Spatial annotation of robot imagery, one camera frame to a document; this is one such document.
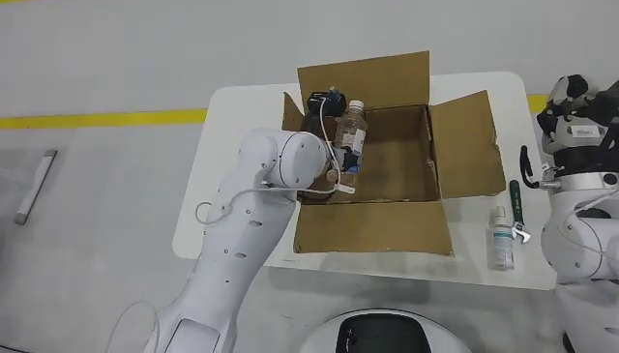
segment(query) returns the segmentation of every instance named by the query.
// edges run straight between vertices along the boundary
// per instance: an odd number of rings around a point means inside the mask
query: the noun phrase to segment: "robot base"
[[[441,325],[419,314],[393,309],[339,315],[318,327],[300,353],[410,351],[471,353],[464,342]]]

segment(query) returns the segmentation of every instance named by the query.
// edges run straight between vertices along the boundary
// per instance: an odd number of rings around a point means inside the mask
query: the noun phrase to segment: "white table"
[[[535,176],[540,177],[540,160],[522,80],[515,74],[450,74],[431,78],[430,103],[447,102],[487,90],[497,133],[497,143],[506,180],[520,179],[518,156],[527,145]],[[203,229],[193,217],[196,204],[209,200],[217,191],[222,174],[235,163],[241,139],[257,127],[280,128],[283,95],[288,92],[297,105],[301,94],[297,83],[227,87],[211,99],[208,116],[193,161],[192,174],[174,234],[174,252],[183,258],[197,258]],[[455,256],[421,252],[294,253],[292,249],[297,211],[283,238],[267,260],[267,266],[321,270],[382,277],[443,280],[551,289],[556,274],[546,264],[540,247],[542,227],[550,215],[545,191],[521,185],[526,228],[532,234],[526,245],[515,244],[516,269],[491,271],[487,266],[487,231],[490,209],[504,205],[511,213],[509,193],[445,200],[444,207],[452,235]]]

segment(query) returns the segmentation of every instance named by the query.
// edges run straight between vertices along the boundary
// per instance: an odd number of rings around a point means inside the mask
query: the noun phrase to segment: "white cable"
[[[213,220],[213,221],[203,221],[199,215],[198,215],[198,211],[200,209],[200,207],[202,205],[212,205],[210,202],[207,201],[203,201],[199,204],[197,204],[195,206],[195,211],[193,213],[193,215],[195,216],[195,219],[197,220],[197,222],[199,222],[200,224],[203,225],[212,225],[215,224],[218,221],[223,220],[224,218],[230,216],[230,214],[232,214],[232,204],[234,203],[234,200],[236,200],[240,195],[245,194],[245,193],[249,193],[251,191],[306,191],[306,192],[310,192],[310,193],[320,193],[320,194],[331,194],[334,191],[338,190],[338,186],[339,186],[339,182],[341,181],[341,170],[339,170],[339,164],[338,161],[336,160],[336,154],[333,151],[333,147],[331,146],[331,142],[329,142],[329,138],[327,137],[327,132],[325,130],[325,123],[323,121],[322,118],[322,109],[323,106],[325,105],[325,102],[327,101],[327,99],[324,99],[322,101],[322,103],[320,104],[320,128],[322,129],[322,134],[325,137],[325,142],[327,144],[327,147],[329,148],[329,154],[331,156],[331,164],[332,166],[336,169],[336,171],[338,172],[338,181],[334,184],[334,186],[329,190],[329,191],[315,191],[315,190],[305,190],[305,189],[291,189],[291,188],[262,188],[262,189],[258,189],[258,188],[254,188],[254,189],[248,189],[248,190],[243,190],[243,191],[239,191],[238,193],[236,193],[235,195],[232,196],[232,198],[230,199],[230,202],[227,203],[227,205],[222,207],[221,210],[221,216],[219,216],[217,219]],[[317,137],[316,135],[310,133],[310,132],[300,132],[303,134],[307,134],[307,135],[311,135],[314,138],[316,138],[318,140],[318,143],[322,144],[322,140]]]
[[[568,242],[572,243],[572,244],[573,244],[573,245],[575,245],[575,246],[581,247],[581,248],[582,248],[582,249],[584,249],[584,250],[590,250],[591,252],[596,253],[596,254],[597,254],[597,255],[599,255],[599,256],[605,257],[605,258],[606,258],[606,259],[608,259],[608,260],[612,260],[612,261],[614,261],[614,262],[619,262],[619,259],[617,259],[617,258],[615,258],[615,257],[612,257],[612,256],[608,256],[608,255],[606,254],[606,252],[604,252],[604,251],[602,251],[602,250],[596,250],[596,249],[593,249],[593,248],[588,247],[588,246],[586,246],[586,245],[584,245],[584,244],[582,244],[582,243],[580,243],[580,242],[577,242],[576,240],[571,239],[571,238],[570,238],[570,237],[569,237],[569,236],[568,236],[568,235],[564,232],[564,227],[566,226],[566,223],[568,222],[568,219],[569,219],[572,215],[575,215],[575,214],[577,214],[578,212],[581,212],[581,211],[585,211],[585,210],[587,210],[587,209],[589,209],[589,208],[593,208],[593,207],[595,207],[596,205],[598,205],[598,204],[600,204],[602,201],[604,201],[604,200],[606,200],[606,199],[610,198],[612,195],[616,194],[617,192],[619,192],[619,189],[616,189],[616,190],[614,190],[614,191],[611,191],[611,192],[609,192],[609,193],[606,193],[606,194],[604,194],[602,197],[599,197],[599,198],[597,198],[597,199],[593,200],[592,202],[590,202],[590,203],[588,203],[588,204],[586,204],[586,205],[583,205],[583,206],[582,206],[582,207],[580,207],[580,208],[576,208],[576,209],[574,209],[573,211],[571,211],[571,212],[568,214],[568,216],[567,216],[567,217],[566,217],[563,221],[561,221],[561,223],[560,223],[560,224],[559,224],[559,226],[558,226],[558,230],[559,230],[559,233],[561,234],[561,236],[563,236],[563,238],[564,238],[565,240],[567,240]]]
[[[157,309],[155,309],[155,307],[151,305],[150,302],[135,301],[132,304],[130,304],[130,306],[126,308],[125,311],[123,311],[123,313],[120,314],[120,316],[116,320],[116,323],[114,324],[114,329],[112,329],[112,333],[109,335],[109,339],[107,340],[107,345],[105,346],[105,353],[108,353],[109,351],[109,346],[111,345],[114,339],[114,334],[116,333],[116,329],[118,329],[118,324],[120,323],[120,320],[123,319],[123,317],[125,316],[125,314],[127,314],[129,310],[133,309],[133,307],[137,305],[146,306],[148,309],[150,309],[153,312],[153,315],[155,315],[155,335],[157,336],[157,339],[155,339],[155,347],[153,348],[153,353],[157,352],[157,348],[159,347],[159,337],[161,334],[161,327],[159,324],[159,316],[157,315]]]

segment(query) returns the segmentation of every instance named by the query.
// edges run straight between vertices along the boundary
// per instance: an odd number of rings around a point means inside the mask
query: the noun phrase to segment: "cardboard box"
[[[301,198],[295,252],[451,254],[441,200],[505,189],[487,92],[430,105],[428,51],[304,67],[298,75],[304,105],[331,86],[349,102],[363,101],[368,133],[355,194],[338,191],[319,204]],[[282,128],[297,131],[302,119],[286,96]],[[325,190],[326,181],[312,187]]]

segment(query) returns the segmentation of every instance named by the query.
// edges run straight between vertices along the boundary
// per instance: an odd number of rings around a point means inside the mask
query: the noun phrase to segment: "small bottle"
[[[348,148],[352,154],[360,158],[363,153],[367,130],[368,123],[364,118],[364,103],[350,101],[348,110],[339,119],[334,146],[340,149]],[[342,171],[339,189],[354,193],[360,170],[361,167],[355,165],[346,169],[346,171]]]
[[[494,270],[514,269],[514,238],[512,226],[505,216],[505,207],[496,206],[491,212],[492,250],[491,266]]]

